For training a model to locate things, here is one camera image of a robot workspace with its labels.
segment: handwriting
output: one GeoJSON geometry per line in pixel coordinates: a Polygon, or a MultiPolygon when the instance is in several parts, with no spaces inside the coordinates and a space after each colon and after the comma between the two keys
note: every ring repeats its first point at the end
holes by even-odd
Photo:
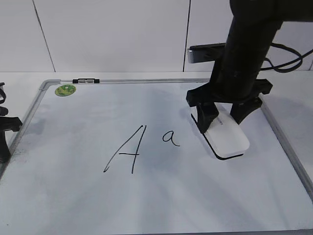
{"type": "MultiPolygon", "coordinates": [[[[139,147],[140,147],[140,144],[141,144],[141,141],[143,139],[143,135],[145,134],[146,132],[146,129],[147,129],[147,126],[143,126],[141,125],[136,131],[135,133],[132,134],[132,136],[130,136],[119,148],[118,150],[113,154],[113,156],[110,158],[110,160],[108,161],[106,167],[104,168],[103,172],[107,172],[110,168],[109,164],[111,163],[111,161],[113,160],[113,158],[117,155],[117,153],[121,150],[121,148],[127,144],[142,128],[144,127],[143,129],[143,132],[141,134],[141,137],[140,137],[140,140],[139,140],[139,143],[137,145],[137,149],[136,149],[136,153],[119,153],[119,155],[130,155],[130,156],[133,156],[134,157],[134,160],[133,160],[133,165],[132,165],[132,174],[134,173],[134,166],[135,166],[135,163],[136,163],[136,159],[137,159],[137,156],[139,156],[139,147]]],[[[174,136],[174,131],[168,131],[164,134],[164,136],[162,137],[163,141],[164,142],[168,142],[168,141],[171,141],[173,145],[177,146],[177,147],[180,147],[180,145],[178,144],[175,144],[174,143],[174,140],[173,140],[173,136],[174,136]]]]}
{"type": "Polygon", "coordinates": [[[147,129],[147,126],[145,126],[145,129],[143,129],[142,135],[141,135],[140,140],[139,140],[139,144],[138,144],[138,146],[137,146],[137,150],[136,150],[135,157],[134,157],[134,161],[133,161],[132,174],[134,173],[134,166],[135,166],[136,158],[137,158],[137,156],[138,156],[139,146],[140,146],[140,143],[141,143],[141,141],[142,141],[143,134],[145,134],[146,129],[147,129]]]}
{"type": "Polygon", "coordinates": [[[175,145],[175,146],[177,146],[177,147],[180,147],[180,145],[177,145],[177,144],[174,143],[174,141],[173,141],[173,135],[174,135],[174,131],[166,132],[166,133],[164,134],[164,136],[162,137],[162,139],[163,139],[164,142],[171,141],[173,145],[175,145]],[[170,137],[168,140],[165,140],[165,137],[166,137],[168,134],[170,134],[170,133],[171,133],[171,137],[170,137]]]}
{"type": "MultiPolygon", "coordinates": [[[[135,133],[134,133],[131,137],[129,137],[129,139],[126,140],[126,141],[119,147],[119,149],[113,154],[113,156],[112,156],[112,157],[110,158],[110,160],[108,161],[108,163],[107,163],[106,167],[104,168],[103,172],[107,172],[107,171],[108,171],[108,169],[110,168],[110,167],[109,167],[109,164],[110,164],[110,162],[113,160],[113,158],[116,156],[116,154],[118,153],[118,151],[119,151],[125,144],[127,144],[127,142],[130,141],[130,140],[132,139],[132,137],[134,137],[142,127],[143,127],[143,126],[141,125],[141,126],[135,131],[135,133]]],[[[135,154],[134,162],[135,162],[135,159],[136,159],[136,157],[137,157],[137,155],[138,155],[137,153],[138,153],[139,145],[138,145],[138,147],[137,147],[137,151],[136,151],[136,154],[135,154]]]]}

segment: round sticker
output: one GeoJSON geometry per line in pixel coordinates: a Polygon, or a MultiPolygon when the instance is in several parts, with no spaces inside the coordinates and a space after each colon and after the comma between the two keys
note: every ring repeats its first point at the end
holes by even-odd
{"type": "Polygon", "coordinates": [[[73,85],[63,85],[55,90],[55,94],[57,96],[69,96],[73,94],[75,91],[76,87],[74,87],[73,85]]]}

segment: black cable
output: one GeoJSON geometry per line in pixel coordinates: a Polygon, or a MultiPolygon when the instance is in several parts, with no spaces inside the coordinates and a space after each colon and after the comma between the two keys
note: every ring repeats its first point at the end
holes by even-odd
{"type": "Polygon", "coordinates": [[[285,46],[285,45],[283,45],[283,44],[272,43],[271,46],[272,46],[272,47],[279,48],[279,49],[283,49],[283,50],[286,50],[286,51],[289,51],[289,52],[291,52],[291,53],[297,55],[298,58],[297,58],[297,59],[294,59],[294,60],[292,60],[292,61],[289,61],[289,62],[287,62],[287,63],[278,65],[278,66],[274,66],[273,63],[272,63],[268,58],[265,58],[265,61],[269,62],[270,65],[271,65],[271,67],[261,68],[261,71],[275,70],[275,71],[280,72],[280,73],[287,73],[287,72],[294,71],[294,70],[296,70],[297,68],[299,68],[299,67],[302,65],[303,59],[304,59],[305,57],[307,57],[308,55],[310,55],[310,54],[313,53],[313,49],[310,50],[310,51],[308,51],[307,53],[301,55],[301,54],[300,54],[298,51],[296,51],[295,49],[290,48],[290,47],[287,47],[287,46],[285,46]],[[298,62],[298,61],[299,61],[298,64],[296,64],[295,66],[293,66],[293,67],[291,67],[291,68],[289,68],[289,69],[280,69],[280,68],[282,68],[282,67],[285,67],[285,66],[294,64],[294,63],[296,63],[296,62],[298,62]]]}

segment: black marker ink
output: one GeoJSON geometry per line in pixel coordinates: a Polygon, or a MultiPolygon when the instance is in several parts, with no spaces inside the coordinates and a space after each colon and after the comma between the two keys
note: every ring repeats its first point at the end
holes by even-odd
{"type": "Polygon", "coordinates": [[[180,147],[180,145],[177,145],[177,144],[174,143],[174,141],[173,141],[173,135],[174,135],[174,131],[166,132],[166,133],[164,134],[164,136],[162,137],[162,139],[163,139],[164,142],[171,141],[173,145],[175,145],[175,146],[177,146],[177,147],[180,147]],[[170,134],[170,133],[172,133],[172,134],[171,134],[171,137],[170,137],[168,140],[165,140],[165,139],[164,139],[165,136],[166,136],[167,134],[170,134]]]}
{"type": "Polygon", "coordinates": [[[136,132],[135,132],[128,140],[126,140],[125,143],[123,143],[123,144],[119,147],[119,149],[113,154],[113,156],[112,156],[111,159],[109,160],[109,162],[108,162],[108,164],[106,165],[106,167],[104,168],[104,171],[103,171],[103,172],[107,172],[107,170],[110,168],[110,167],[109,167],[110,162],[111,162],[112,159],[115,157],[115,155],[118,153],[118,151],[119,151],[128,141],[130,141],[131,138],[134,137],[134,135],[136,135],[137,132],[138,132],[142,127],[143,127],[143,126],[140,126],[140,127],[138,128],[138,130],[136,130],[136,132]]]}
{"type": "Polygon", "coordinates": [[[136,158],[139,155],[138,154],[139,146],[140,146],[140,143],[142,141],[143,134],[145,134],[146,129],[147,129],[147,126],[145,126],[145,129],[143,129],[142,135],[141,135],[140,140],[139,140],[139,144],[137,146],[137,150],[136,150],[134,161],[133,161],[132,174],[134,173],[134,166],[135,166],[136,158]]]}
{"type": "Polygon", "coordinates": [[[132,156],[138,156],[138,154],[135,154],[135,153],[119,153],[120,155],[132,155],[132,156]]]}

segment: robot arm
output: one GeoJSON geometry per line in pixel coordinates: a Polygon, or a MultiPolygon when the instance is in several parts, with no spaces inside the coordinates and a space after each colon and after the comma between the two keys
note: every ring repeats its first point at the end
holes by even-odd
{"type": "Polygon", "coordinates": [[[284,21],[313,22],[312,0],[230,0],[234,18],[217,82],[222,93],[249,95],[277,30],[284,21]]]}
{"type": "Polygon", "coordinates": [[[225,127],[217,128],[216,122],[210,129],[210,125],[220,114],[215,103],[232,104],[231,118],[227,120],[230,127],[235,126],[231,122],[238,125],[251,112],[260,108],[262,101],[259,94],[268,94],[272,84],[266,79],[256,78],[277,30],[284,21],[313,22],[312,0],[230,0],[230,6],[234,18],[226,43],[193,46],[189,49],[191,63],[214,60],[215,64],[210,81],[189,90],[186,98],[189,106],[197,110],[197,118],[194,115],[192,117],[199,131],[208,143],[208,139],[214,141],[209,145],[222,160],[238,154],[227,154],[227,158],[216,154],[218,151],[214,146],[220,146],[221,150],[225,143],[219,142],[229,138],[231,131],[227,133],[225,127]],[[225,135],[214,132],[225,132],[225,135]]]}

